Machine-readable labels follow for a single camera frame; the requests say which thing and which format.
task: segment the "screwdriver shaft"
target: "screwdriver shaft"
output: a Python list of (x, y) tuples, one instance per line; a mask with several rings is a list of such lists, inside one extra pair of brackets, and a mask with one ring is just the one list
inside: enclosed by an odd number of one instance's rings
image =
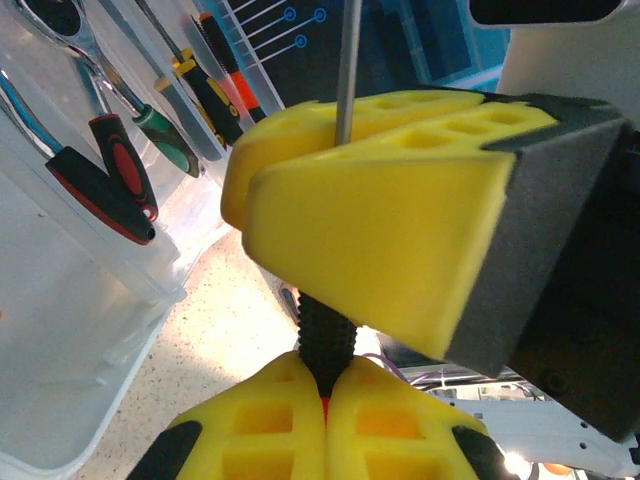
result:
[(344, 2), (342, 46), (340, 48), (340, 69), (338, 71), (336, 146), (344, 145), (351, 141), (361, 14), (362, 0), (346, 0)]
[(138, 5), (140, 10), (142, 10), (142, 13), (144, 13), (145, 16), (149, 19), (149, 21), (153, 25), (153, 28), (158, 31), (162, 39), (169, 47), (169, 50), (171, 50), (173, 56), (178, 60), (183, 61), (184, 59), (182, 58), (182, 50), (180, 50), (173, 39), (169, 36), (169, 33), (167, 33), (167, 31), (164, 29), (162, 23), (160, 23), (160, 20), (158, 20), (158, 17), (156, 17), (155, 14), (151, 11), (151, 8), (149, 8), (147, 2), (145, 0), (136, 0), (136, 5)]

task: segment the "red and black screwdriver handle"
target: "red and black screwdriver handle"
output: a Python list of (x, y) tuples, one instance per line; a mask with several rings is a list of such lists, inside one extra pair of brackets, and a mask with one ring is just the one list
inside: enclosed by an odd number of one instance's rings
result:
[(155, 228), (129, 195), (72, 147), (57, 152), (46, 167), (83, 207), (123, 237), (139, 245), (155, 238)]
[(126, 192), (150, 221), (158, 218), (158, 204), (142, 160), (136, 152), (118, 115), (111, 112), (102, 91), (99, 75), (85, 62), (76, 61), (96, 117), (89, 128), (102, 154), (104, 165), (113, 182)]
[(129, 240), (146, 245), (156, 231), (131, 197), (100, 168), (72, 147), (63, 146), (31, 111), (0, 67), (0, 109), (47, 158), (46, 168), (87, 210)]
[(89, 127), (113, 182), (129, 194), (150, 221), (155, 221), (158, 204), (151, 182), (120, 117), (108, 113), (91, 120)]

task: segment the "screwdriver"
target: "screwdriver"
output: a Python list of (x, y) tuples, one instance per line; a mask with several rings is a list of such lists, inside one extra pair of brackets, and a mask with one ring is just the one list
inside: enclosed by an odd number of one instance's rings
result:
[(240, 114), (236, 106), (220, 88), (220, 85), (198, 65), (193, 51), (190, 48), (184, 50), (178, 48), (146, 1), (135, 1), (174, 55), (173, 67), (176, 69), (176, 73), (189, 84), (209, 120), (224, 137), (226, 143), (233, 145), (243, 133), (238, 123)]
[(102, 161), (114, 183), (126, 192), (150, 221), (158, 218), (158, 204), (149, 177), (135, 147), (129, 140), (120, 116), (112, 113), (100, 80), (83, 62), (76, 61), (89, 97), (98, 116), (89, 128), (102, 154)]
[(72, 147), (64, 147), (42, 125), (0, 68), (0, 109), (48, 159), (46, 168), (96, 218), (120, 235), (146, 245), (156, 231), (136, 203), (109, 176)]
[(229, 76), (231, 82), (235, 85), (236, 90), (240, 94), (244, 106), (247, 107), (249, 115), (254, 122), (258, 123), (266, 117), (264, 110), (260, 107), (260, 102), (251, 90), (251, 86), (242, 74), (238, 62), (236, 61), (233, 50), (229, 46), (224, 32), (218, 25), (218, 22), (210, 12), (200, 14), (200, 23), (192, 19), (196, 27), (200, 31), (202, 38), (209, 46), (209, 50), (213, 57), (218, 61), (220, 67), (226, 75)]
[[(338, 70), (335, 145), (351, 141), (362, 0), (346, 0)], [(333, 387), (353, 359), (356, 326), (344, 315), (300, 292), (300, 359), (313, 374), (325, 415)]]
[[(154, 82), (153, 88), (155, 88), (155, 90), (158, 93), (160, 93), (164, 98), (166, 98), (167, 101), (169, 103), (171, 103), (171, 104), (174, 104), (175, 102), (181, 102), (182, 101), (182, 99), (177, 94), (176, 89), (173, 88), (173, 84), (171, 83), (171, 80), (169, 80), (169, 78), (166, 77), (166, 76), (162, 76), (162, 77), (158, 78)], [(194, 101), (192, 98), (190, 98), (190, 100), (191, 100), (191, 103), (193, 104), (194, 108), (196, 110), (198, 110), (198, 113), (200, 114), (200, 116), (205, 120), (205, 122), (207, 122), (207, 125), (209, 126), (209, 129), (214, 134), (214, 136), (216, 137), (216, 139), (218, 140), (218, 142), (220, 143), (222, 148), (224, 148), (226, 150), (227, 141), (220, 134), (220, 132), (218, 132), (216, 130), (216, 126), (213, 124), (213, 122), (209, 118), (209, 115), (207, 115), (207, 112), (204, 111), (204, 109), (202, 108), (202, 106), (198, 102)], [(181, 110), (177, 110), (176, 111), (176, 114), (178, 115), (178, 118), (181, 118), (181, 121), (182, 121), (183, 124), (188, 124), (188, 122), (191, 121), (191, 117), (187, 117), (186, 115), (181, 114), (180, 112), (181, 112)]]

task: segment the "cable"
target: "cable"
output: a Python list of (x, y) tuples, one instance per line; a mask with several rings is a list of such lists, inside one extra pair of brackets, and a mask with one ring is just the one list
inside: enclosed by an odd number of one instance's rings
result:
[(519, 388), (520, 390), (522, 390), (525, 393), (528, 393), (529, 395), (531, 395), (533, 397), (533, 401), (535, 402), (537, 401), (542, 401), (542, 399), (540, 397), (538, 397), (538, 395), (536, 395), (534, 393), (533, 390), (531, 390), (529, 387), (525, 387), (524, 385), (521, 385), (519, 383), (514, 383), (513, 384), (516, 388)]
[(409, 382), (410, 385), (416, 386), (418, 383), (420, 383), (423, 380), (426, 380), (427, 378), (429, 378), (432, 375), (442, 375), (442, 372), (428, 372), (428, 373), (423, 373), (422, 375), (420, 375), (419, 377), (414, 378), (413, 380), (411, 380)]
[(386, 356), (384, 355), (380, 355), (377, 353), (365, 353), (364, 355), (362, 355), (363, 357), (367, 357), (367, 358), (375, 358), (377, 360), (380, 360), (382, 363), (385, 364), (385, 366), (391, 370), (391, 372), (393, 372), (393, 374), (398, 377), (400, 380), (407, 382), (409, 384), (411, 384), (411, 382), (409, 382), (409, 380), (407, 380), (407, 377), (405, 377), (403, 375), (403, 373), (400, 371), (400, 369), (398, 367), (395, 366), (395, 364), (389, 360)]

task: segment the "transparent plastic bin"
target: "transparent plastic bin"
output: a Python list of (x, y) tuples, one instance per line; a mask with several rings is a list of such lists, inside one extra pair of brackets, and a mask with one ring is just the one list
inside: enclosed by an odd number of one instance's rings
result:
[[(85, 3), (100, 46), (135, 93), (181, 130), (205, 171), (198, 179), (181, 172), (108, 94), (160, 209), (156, 238), (139, 246), (80, 205), (0, 112), (2, 480), (64, 479), (82, 466), (172, 306), (185, 297), (199, 256), (229, 230), (219, 207), (228, 152), (118, 3)], [(63, 145), (104, 168), (88, 127), (96, 113), (73, 61), (25, 29), (10, 1), (0, 2), (0, 65)], [(179, 101), (170, 104), (153, 89), (162, 75)]]

